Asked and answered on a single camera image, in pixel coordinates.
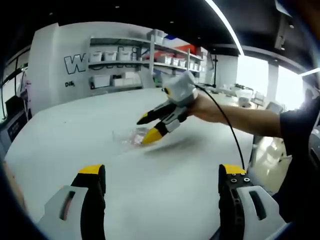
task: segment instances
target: metal shelving unit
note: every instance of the metal shelving unit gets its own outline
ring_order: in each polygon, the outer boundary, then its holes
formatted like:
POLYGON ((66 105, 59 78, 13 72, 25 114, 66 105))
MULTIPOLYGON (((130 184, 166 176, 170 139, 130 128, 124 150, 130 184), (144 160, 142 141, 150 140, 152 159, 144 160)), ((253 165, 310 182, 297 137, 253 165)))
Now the metal shelving unit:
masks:
POLYGON ((90 38, 90 46, 117 45, 117 46, 135 46, 140 48, 149 48, 150 41, 132 37, 103 37, 90 38))
POLYGON ((105 86, 105 87, 98 87, 96 89, 104 88, 110 91, 116 90, 132 90, 132 89, 141 89, 143 86, 142 84, 132 84, 132 85, 123 85, 123 86, 105 86))
MULTIPOLYGON (((166 67, 166 68, 171 68, 171 69, 180 69, 180 70, 187 70, 186 67, 182 67, 182 66, 174 66, 174 65, 170 65, 170 64, 165 64, 163 62, 154 62, 153 63, 155 66, 158 66, 158 67, 166 67)), ((194 72, 194 73, 199 73, 198 70, 190 70, 190 72, 194 72)))
MULTIPOLYGON (((91 37, 88 46, 88 52, 90 52, 91 47, 99 47, 99 46, 132 46, 137 47, 137 59, 142 59, 142 48, 149 49, 149 60, 129 60, 129 61, 101 61, 101 62, 89 62, 87 63, 87 69, 93 69, 94 67, 101 67, 107 65, 136 65, 137 69, 140 69, 141 66, 148 66, 149 72, 151 76, 154 74, 154 67, 165 67, 173 70, 173 74, 175 74, 175 70, 190 70, 194 73, 199 73, 198 70, 189 69, 190 60, 193 60, 195 63, 200 63, 203 59, 200 56, 196 56, 190 53, 190 49, 187 52, 170 47, 165 46, 163 44, 159 44, 155 42, 154 35, 151 36, 151 40, 140 39, 140 38, 132 38, 132 37, 91 37), (155 59, 155 51, 162 51, 165 53, 173 54, 173 57, 185 57, 186 59, 186 67, 174 66, 170 64, 165 64, 162 62, 154 62, 155 59)), ((121 88, 128 86, 106 86, 105 88, 121 88)))
POLYGON ((202 61, 203 60, 201 57, 199 57, 197 55, 193 55, 191 53, 176 49, 174 47, 161 45, 159 43, 154 43, 154 49, 162 51, 162 52, 175 54, 175 55, 181 55, 181 56, 184 56, 184 57, 188 57, 188 54, 189 54, 190 58, 193 59, 193 60, 196 60, 196 61, 202 61))
POLYGON ((99 62, 89 62, 89 68, 99 67, 103 65, 148 65, 149 61, 99 61, 99 62))

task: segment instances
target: human hand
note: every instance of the human hand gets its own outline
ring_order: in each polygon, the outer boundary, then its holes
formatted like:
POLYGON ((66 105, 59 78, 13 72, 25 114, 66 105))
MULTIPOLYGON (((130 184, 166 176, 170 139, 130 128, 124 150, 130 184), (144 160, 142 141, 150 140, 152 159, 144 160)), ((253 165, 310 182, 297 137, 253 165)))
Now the human hand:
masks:
POLYGON ((217 123, 220 121, 217 105, 200 93, 189 108, 189 116, 192 115, 207 122, 217 123))

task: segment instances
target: table surface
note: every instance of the table surface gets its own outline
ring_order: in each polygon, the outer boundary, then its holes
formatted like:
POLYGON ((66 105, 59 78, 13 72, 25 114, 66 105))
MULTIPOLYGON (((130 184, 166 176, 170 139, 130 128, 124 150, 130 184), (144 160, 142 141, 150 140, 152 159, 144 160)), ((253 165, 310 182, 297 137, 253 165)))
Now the table surface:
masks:
MULTIPOLYGON (((220 226, 219 164, 241 165, 239 152, 228 126, 194 116, 154 144, 125 142, 137 120, 165 100, 158 88, 141 89, 36 114, 6 155, 31 219, 39 221, 45 203, 82 167, 104 164, 106 239, 208 240, 220 226)), ((253 136, 234 131, 247 166, 253 136)))

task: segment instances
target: black sleeve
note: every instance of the black sleeve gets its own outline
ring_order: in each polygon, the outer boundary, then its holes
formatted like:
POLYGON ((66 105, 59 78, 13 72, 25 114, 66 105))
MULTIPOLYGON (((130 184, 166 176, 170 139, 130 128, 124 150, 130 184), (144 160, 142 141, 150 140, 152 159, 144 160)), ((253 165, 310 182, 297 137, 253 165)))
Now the black sleeve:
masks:
POLYGON ((319 110, 320 97, 317 97, 301 109, 280 114, 280 130, 288 156, 308 144, 319 110))

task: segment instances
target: forearm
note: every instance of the forearm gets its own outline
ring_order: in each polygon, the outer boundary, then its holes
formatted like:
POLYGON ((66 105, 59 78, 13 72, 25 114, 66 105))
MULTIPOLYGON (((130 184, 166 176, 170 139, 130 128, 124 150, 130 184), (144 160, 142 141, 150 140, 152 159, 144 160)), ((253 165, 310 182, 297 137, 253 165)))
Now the forearm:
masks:
MULTIPOLYGON (((269 110, 245 109, 221 106, 233 128, 249 134, 281 138, 280 117, 269 110)), ((228 124, 222 113, 217 114, 219 123, 228 124)))

